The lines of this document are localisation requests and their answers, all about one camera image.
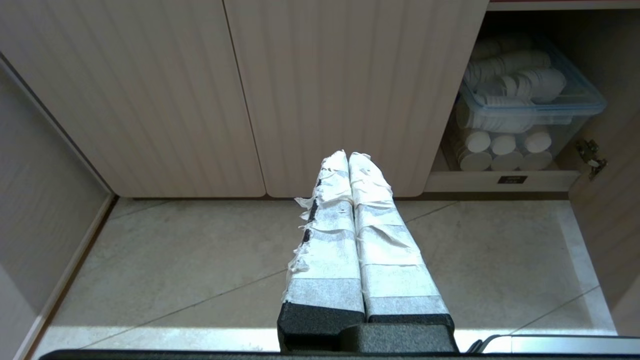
beige tile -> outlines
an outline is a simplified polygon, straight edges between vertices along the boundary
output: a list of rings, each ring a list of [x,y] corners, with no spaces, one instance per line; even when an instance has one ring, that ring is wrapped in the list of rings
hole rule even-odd
[[[118,199],[116,206],[113,207],[113,210],[111,210],[109,219],[137,213],[145,209],[153,208],[154,206],[162,205],[165,202],[168,202],[168,200],[134,200],[128,197],[121,197]]]
[[[598,286],[592,272],[576,274],[593,268],[573,263],[581,238],[561,223],[567,206],[458,202],[407,224],[458,329],[511,332]]]
[[[525,326],[514,335],[610,335],[616,327],[600,287]]]
[[[89,348],[279,351],[285,278],[285,272],[273,275]]]
[[[413,201],[413,200],[397,200],[396,208],[402,219],[407,222],[422,215],[442,209],[455,201]]]
[[[293,201],[192,200],[110,220],[43,346],[87,346],[283,270],[301,212]]]

cabinet hinge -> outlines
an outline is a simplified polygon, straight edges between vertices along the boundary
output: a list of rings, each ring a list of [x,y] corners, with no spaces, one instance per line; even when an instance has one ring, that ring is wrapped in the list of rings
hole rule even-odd
[[[591,167],[589,173],[589,180],[593,180],[604,167],[607,166],[607,159],[598,158],[598,144],[594,140],[580,139],[575,142],[575,149],[578,150],[578,154],[582,158],[585,164]]]

wooden panel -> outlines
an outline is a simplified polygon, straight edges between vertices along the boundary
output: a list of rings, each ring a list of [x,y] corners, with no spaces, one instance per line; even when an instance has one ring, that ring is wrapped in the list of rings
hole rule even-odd
[[[422,193],[487,1],[225,1],[267,193],[344,149]]]
[[[526,176],[523,184],[499,184],[502,176]],[[580,172],[549,171],[436,171],[424,192],[567,192]]]
[[[633,286],[640,279],[640,12],[576,13],[553,23],[556,43],[609,102],[580,134],[598,142],[609,164],[593,181],[581,176],[570,198],[619,333],[640,336],[638,318],[632,325],[624,315],[640,313]],[[558,161],[578,159],[567,149]]]
[[[221,1],[6,0],[0,51],[117,194],[264,195]]]
[[[28,348],[110,194],[4,67],[0,168],[0,357],[11,359]]]

baseboard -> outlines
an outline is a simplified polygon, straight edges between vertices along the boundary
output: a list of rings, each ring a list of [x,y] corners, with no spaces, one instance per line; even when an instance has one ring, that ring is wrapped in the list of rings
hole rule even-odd
[[[58,306],[60,305],[60,300],[66,294],[73,278],[75,277],[77,271],[80,269],[86,252],[90,249],[91,245],[93,245],[97,233],[102,228],[105,219],[113,209],[113,205],[115,204],[114,200],[115,195],[112,193],[108,194],[104,199],[104,202],[102,203],[102,206],[93,219],[93,222],[84,234],[80,245],[74,252],[74,255],[71,257],[69,264],[60,277],[60,280],[58,281],[56,287],[53,289],[51,296],[36,318],[36,321],[31,326],[29,332],[27,333],[27,336],[22,342],[22,345],[13,357],[13,360],[29,359],[32,356],[35,347],[37,347],[40,342],[40,338],[42,337],[44,330],[46,330],[45,324],[47,324],[47,322],[50,322],[51,318],[55,315],[55,310],[57,310]]]

beige cabinet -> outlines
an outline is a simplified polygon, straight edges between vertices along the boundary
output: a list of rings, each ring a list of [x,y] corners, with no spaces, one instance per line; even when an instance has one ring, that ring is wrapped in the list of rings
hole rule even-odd
[[[338,149],[423,192],[487,1],[225,4],[267,194],[310,195]]]
[[[0,51],[115,193],[265,194],[221,1],[3,1]]]

